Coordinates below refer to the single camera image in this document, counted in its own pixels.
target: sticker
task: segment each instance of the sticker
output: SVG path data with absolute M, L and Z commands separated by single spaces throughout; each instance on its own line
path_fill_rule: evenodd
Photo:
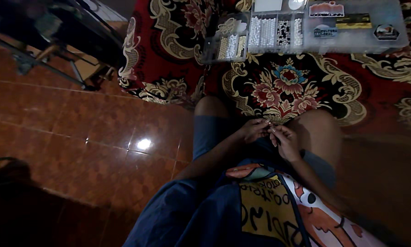
M 344 5 L 336 4 L 335 1 L 329 3 L 314 4 L 309 7 L 310 17 L 344 17 Z
M 396 40 L 399 32 L 392 25 L 379 25 L 374 31 L 378 40 Z
M 346 14 L 345 17 L 337 18 L 338 29 L 369 29 L 372 28 L 369 14 Z
M 315 38 L 334 38 L 338 35 L 336 27 L 318 26 L 314 29 Z

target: tiled floor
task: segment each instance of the tiled floor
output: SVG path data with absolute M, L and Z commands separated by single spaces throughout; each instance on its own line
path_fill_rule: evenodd
M 94 206 L 63 205 L 67 246 L 120 246 L 152 195 L 192 159 L 193 114 L 130 97 L 115 79 L 86 92 L 41 67 L 15 71 L 0 51 L 0 157 L 27 161 L 40 188 Z

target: finger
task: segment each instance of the finger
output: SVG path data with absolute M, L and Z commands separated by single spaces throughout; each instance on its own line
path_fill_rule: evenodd
M 274 128 L 271 128 L 271 130 L 272 130 L 272 133 L 273 133 L 277 138 L 279 138 L 279 140 L 280 140 L 281 143 L 284 143 L 284 142 L 288 142 L 288 141 L 289 141 L 289 139 L 286 138 L 286 136 L 285 136 L 281 131 L 278 131 L 278 130 L 276 130 L 276 129 L 274 129 Z
M 270 134 L 270 140 L 273 143 L 273 146 L 277 147 L 277 139 L 276 139 L 276 136 L 273 133 Z
M 263 129 L 263 128 L 265 128 L 265 127 L 267 127 L 268 126 L 268 122 L 263 122 L 263 123 L 259 123 L 258 125 L 255 125 L 254 126 L 254 129 L 255 130 L 261 130 L 261 129 Z
M 279 154 L 282 158 L 286 159 L 285 153 L 283 152 L 283 149 L 281 146 L 279 146 Z
M 250 123 L 250 124 L 258 124 L 258 123 L 260 123 L 260 122 L 262 122 L 262 121 L 264 121 L 262 118 L 257 118 L 257 119 L 249 120 L 248 123 Z
M 296 134 L 292 129 L 284 126 L 284 125 L 279 125 L 277 126 L 276 130 L 280 130 L 285 134 L 285 136 L 293 135 Z

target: plastic organizer box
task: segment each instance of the plastic organizer box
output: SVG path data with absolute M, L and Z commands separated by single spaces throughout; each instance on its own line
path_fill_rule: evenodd
M 313 14 L 315 17 L 310 17 L 311 6 L 320 3 L 335 6 L 332 12 L 334 14 L 329 14 L 326 9 L 315 6 L 317 8 L 312 8 L 316 13 Z M 341 14 L 337 12 L 338 5 L 344 7 L 344 12 Z M 362 18 L 364 15 L 370 17 L 370 21 L 363 24 L 361 22 L 368 19 Z M 206 38 L 203 63 L 241 62 L 245 60 L 247 51 L 285 54 L 302 52 L 381 54 L 398 50 L 409 43 L 399 0 L 256 0 L 251 12 L 242 12 L 234 16 L 246 20 L 246 29 L 225 35 L 216 32 L 213 37 Z M 350 20 L 339 25 L 339 18 Z M 223 22 L 224 19 L 219 19 L 219 24 Z M 334 33 L 330 33 L 331 37 L 328 35 L 317 37 L 316 32 L 320 29 L 334 30 Z M 390 38 L 387 33 L 395 33 L 395 37 Z M 218 59 L 221 38 L 230 35 L 238 35 L 238 38 L 245 36 L 243 52 L 241 56 L 234 55 L 222 59 L 221 55 L 221 59 Z

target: carpet pattern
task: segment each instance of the carpet pattern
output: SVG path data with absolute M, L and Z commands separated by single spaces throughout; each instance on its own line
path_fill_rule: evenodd
M 199 61 L 214 14 L 251 0 L 139 1 L 123 50 L 120 86 L 160 104 L 193 108 L 203 95 L 240 116 L 278 123 L 311 109 L 331 112 L 346 133 L 411 136 L 411 1 L 402 0 L 410 45 L 389 55 L 248 54 L 245 62 Z

